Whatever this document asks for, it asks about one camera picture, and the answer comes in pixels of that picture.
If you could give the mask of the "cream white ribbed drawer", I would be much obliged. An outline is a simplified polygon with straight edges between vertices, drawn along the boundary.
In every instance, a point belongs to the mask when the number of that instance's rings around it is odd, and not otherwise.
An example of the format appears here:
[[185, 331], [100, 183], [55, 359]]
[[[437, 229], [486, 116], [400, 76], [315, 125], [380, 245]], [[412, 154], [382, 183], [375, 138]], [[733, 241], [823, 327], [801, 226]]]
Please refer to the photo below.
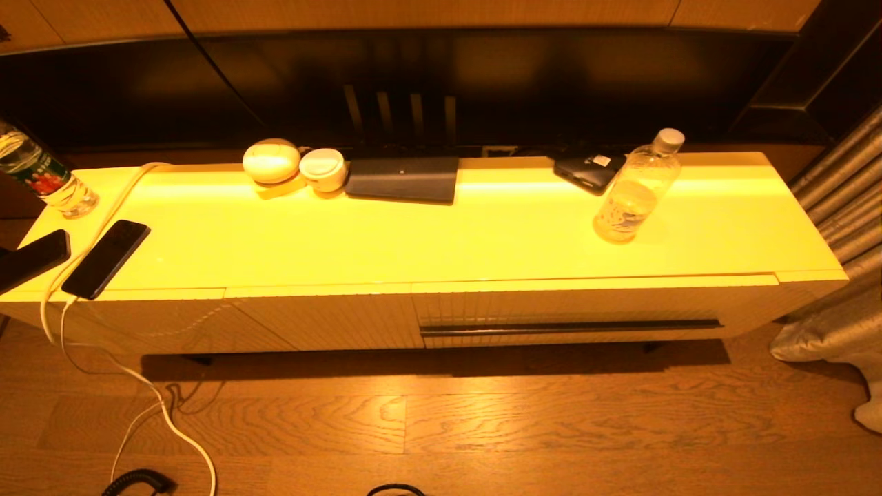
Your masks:
[[429, 348], [713, 339], [766, 322], [780, 296], [771, 274], [473, 283], [415, 290]]

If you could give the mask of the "clear bottle with white cap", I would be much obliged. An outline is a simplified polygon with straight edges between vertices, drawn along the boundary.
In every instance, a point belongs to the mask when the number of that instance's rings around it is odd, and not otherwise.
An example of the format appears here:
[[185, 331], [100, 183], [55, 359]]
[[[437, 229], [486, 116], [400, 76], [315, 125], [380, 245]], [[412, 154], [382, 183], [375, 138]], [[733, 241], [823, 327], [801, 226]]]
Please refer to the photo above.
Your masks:
[[679, 151], [686, 136], [674, 128], [658, 131], [653, 141], [634, 149], [615, 176], [593, 228], [609, 242], [636, 237], [681, 173]]

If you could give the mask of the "white low tv cabinet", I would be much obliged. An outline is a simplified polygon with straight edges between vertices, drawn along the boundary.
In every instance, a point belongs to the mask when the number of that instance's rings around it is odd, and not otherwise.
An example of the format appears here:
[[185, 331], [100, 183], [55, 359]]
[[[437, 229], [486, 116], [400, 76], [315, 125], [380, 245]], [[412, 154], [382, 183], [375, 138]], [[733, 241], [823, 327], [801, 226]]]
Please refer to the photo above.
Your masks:
[[451, 206], [259, 194], [238, 164], [154, 165], [117, 214], [150, 234], [64, 333], [138, 355], [421, 349], [412, 294], [437, 285], [771, 274], [766, 324], [848, 281], [760, 153], [681, 155], [627, 244], [593, 229], [602, 202], [539, 157], [461, 161]]

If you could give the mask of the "dark grey router with antennas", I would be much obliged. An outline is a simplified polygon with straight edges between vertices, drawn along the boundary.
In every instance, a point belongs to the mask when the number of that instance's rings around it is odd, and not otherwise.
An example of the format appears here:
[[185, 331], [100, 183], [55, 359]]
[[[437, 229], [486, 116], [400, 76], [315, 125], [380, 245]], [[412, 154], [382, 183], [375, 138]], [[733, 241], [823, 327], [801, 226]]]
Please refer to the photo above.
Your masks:
[[344, 191], [359, 200], [416, 202], [451, 206], [460, 158], [450, 145], [431, 143], [423, 97], [376, 91], [378, 125], [371, 131], [365, 116], [353, 120], [363, 142], [349, 152]]

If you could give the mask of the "white round jar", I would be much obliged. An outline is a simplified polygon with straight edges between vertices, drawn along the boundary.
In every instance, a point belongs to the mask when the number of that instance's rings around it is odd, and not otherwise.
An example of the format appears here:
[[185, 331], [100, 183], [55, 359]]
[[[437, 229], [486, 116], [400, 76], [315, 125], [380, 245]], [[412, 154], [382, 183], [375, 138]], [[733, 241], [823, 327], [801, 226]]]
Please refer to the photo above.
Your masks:
[[339, 150], [313, 149], [300, 158], [299, 172], [313, 191], [330, 194], [343, 188], [349, 166]]

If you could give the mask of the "black device with white sticker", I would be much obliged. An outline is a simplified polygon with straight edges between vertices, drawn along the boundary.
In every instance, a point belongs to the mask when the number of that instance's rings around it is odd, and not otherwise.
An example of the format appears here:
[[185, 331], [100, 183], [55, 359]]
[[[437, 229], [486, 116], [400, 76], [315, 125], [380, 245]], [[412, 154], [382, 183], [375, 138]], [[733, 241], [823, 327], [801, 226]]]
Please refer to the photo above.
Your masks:
[[555, 157], [553, 172], [558, 178], [601, 196], [626, 164], [627, 155], [617, 154], [565, 154]]

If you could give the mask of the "white oval device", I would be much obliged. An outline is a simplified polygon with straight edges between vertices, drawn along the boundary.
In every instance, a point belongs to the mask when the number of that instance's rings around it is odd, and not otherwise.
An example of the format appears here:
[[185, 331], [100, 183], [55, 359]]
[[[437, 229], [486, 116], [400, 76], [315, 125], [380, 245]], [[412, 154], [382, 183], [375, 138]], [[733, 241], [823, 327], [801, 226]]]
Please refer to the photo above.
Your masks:
[[243, 154], [243, 170], [255, 183], [276, 185], [299, 173], [300, 150], [283, 138], [262, 139]]

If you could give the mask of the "black television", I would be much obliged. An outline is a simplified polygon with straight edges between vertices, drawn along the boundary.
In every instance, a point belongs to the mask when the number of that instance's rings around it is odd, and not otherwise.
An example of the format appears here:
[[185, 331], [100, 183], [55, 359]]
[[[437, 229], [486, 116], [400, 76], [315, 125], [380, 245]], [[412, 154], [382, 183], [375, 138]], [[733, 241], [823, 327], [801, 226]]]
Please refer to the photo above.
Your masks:
[[0, 117], [58, 153], [721, 138], [794, 35], [668, 28], [246, 32], [0, 56]]

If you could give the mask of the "black smartphone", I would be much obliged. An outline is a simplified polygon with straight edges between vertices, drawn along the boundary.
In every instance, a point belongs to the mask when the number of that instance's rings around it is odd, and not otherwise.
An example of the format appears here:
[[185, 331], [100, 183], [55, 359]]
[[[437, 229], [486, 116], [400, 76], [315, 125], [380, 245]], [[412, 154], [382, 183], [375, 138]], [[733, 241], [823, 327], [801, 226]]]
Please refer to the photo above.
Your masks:
[[48, 272], [70, 258], [66, 230], [54, 230], [15, 251], [0, 249], [0, 295]]
[[64, 280], [63, 292], [86, 300], [98, 298], [150, 232], [145, 224], [117, 220]]

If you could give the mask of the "water bottle with colourful label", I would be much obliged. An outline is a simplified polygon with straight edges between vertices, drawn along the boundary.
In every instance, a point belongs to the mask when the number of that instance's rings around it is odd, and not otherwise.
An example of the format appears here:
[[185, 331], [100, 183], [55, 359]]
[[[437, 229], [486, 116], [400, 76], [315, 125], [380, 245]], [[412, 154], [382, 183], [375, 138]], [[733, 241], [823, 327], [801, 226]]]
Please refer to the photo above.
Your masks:
[[68, 219], [86, 216], [100, 197], [33, 138], [0, 119], [0, 172]]

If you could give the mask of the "grey pleated curtain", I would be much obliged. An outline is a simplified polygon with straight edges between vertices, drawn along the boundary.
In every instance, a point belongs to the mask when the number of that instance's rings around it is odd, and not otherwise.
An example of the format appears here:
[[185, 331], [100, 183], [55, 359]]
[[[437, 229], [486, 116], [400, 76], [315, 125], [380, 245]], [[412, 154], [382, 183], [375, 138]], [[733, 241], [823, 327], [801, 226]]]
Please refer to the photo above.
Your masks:
[[792, 186], [848, 282], [795, 311], [770, 346], [788, 363], [848, 364], [882, 383], [882, 104]]

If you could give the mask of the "dark wooden wall cabinet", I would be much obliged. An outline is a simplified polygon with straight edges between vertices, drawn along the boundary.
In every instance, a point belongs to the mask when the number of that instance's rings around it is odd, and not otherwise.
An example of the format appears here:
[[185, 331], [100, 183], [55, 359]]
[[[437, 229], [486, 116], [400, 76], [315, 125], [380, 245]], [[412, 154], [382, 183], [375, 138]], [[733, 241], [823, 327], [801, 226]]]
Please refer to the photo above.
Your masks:
[[882, 0], [820, 0], [730, 126], [737, 142], [829, 145], [882, 106]]

